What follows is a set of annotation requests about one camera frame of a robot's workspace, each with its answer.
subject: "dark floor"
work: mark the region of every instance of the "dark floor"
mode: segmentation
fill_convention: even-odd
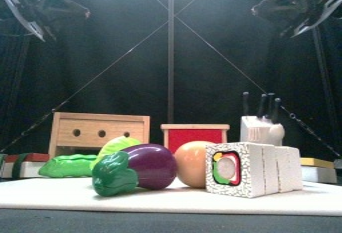
[[[0,232],[340,232],[342,217],[0,209]]]

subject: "toy eggplant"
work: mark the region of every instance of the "toy eggplant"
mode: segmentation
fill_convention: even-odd
[[[176,177],[176,161],[159,144],[139,144],[107,155],[92,170],[92,186],[100,196],[129,192],[135,187],[165,188]]]

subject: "black backdrop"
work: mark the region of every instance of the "black backdrop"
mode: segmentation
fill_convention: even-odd
[[[1,145],[69,97],[59,111],[149,115],[149,139],[161,144],[160,124],[169,119],[168,0],[73,1],[89,8],[89,19],[65,26],[56,42],[31,37],[25,59],[13,62],[4,56],[8,49],[17,56],[13,44],[25,39],[0,37],[1,70],[22,65],[18,84],[12,84],[14,69],[1,77],[14,90],[2,103]],[[228,141],[238,141],[242,93],[250,92],[255,113],[264,90],[276,93],[286,109],[340,152],[340,22],[328,19],[319,26],[334,94],[331,119],[312,32],[280,40],[274,26],[251,15],[259,1],[173,0],[172,122],[227,123]],[[298,147],[302,156],[335,158],[284,111],[280,122],[284,145]],[[52,117],[6,153],[47,152],[51,124]]]

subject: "knife handle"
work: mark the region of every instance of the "knife handle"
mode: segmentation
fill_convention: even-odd
[[[242,106],[243,106],[243,116],[248,116],[248,92],[243,92],[242,94]]]
[[[260,98],[260,104],[259,104],[259,108],[258,108],[258,112],[256,112],[256,117],[259,119],[262,119],[263,115],[264,115],[264,105],[266,105],[266,100],[267,100],[267,94],[262,94],[262,98]]]
[[[266,118],[271,119],[272,116],[272,103],[274,103],[274,93],[268,93],[268,110],[267,110],[267,114],[266,114]]]
[[[278,116],[279,116],[279,108],[280,108],[280,103],[282,100],[280,98],[275,98],[274,100],[274,111],[272,111],[272,116],[271,116],[271,121],[274,124],[278,124]]]

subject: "toy vegetable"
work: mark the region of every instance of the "toy vegetable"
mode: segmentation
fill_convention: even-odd
[[[97,154],[96,160],[91,163],[91,169],[93,169],[93,166],[96,165],[96,163],[99,163],[99,161],[103,159],[105,155],[111,155],[113,152],[120,151],[121,149],[137,144],[140,144],[140,141],[136,140],[135,138],[131,138],[128,132],[125,132],[123,136],[113,138],[103,146]]]
[[[89,164],[95,159],[96,155],[80,154],[53,157],[39,169],[39,175],[52,178],[89,177]]]
[[[92,169],[92,186],[100,196],[128,192],[137,185],[137,174],[128,168],[128,154],[117,151],[105,156]]]
[[[135,187],[163,189],[175,177],[176,161],[171,151],[157,144],[139,144],[105,156],[95,165],[92,185],[99,195],[112,196]]]

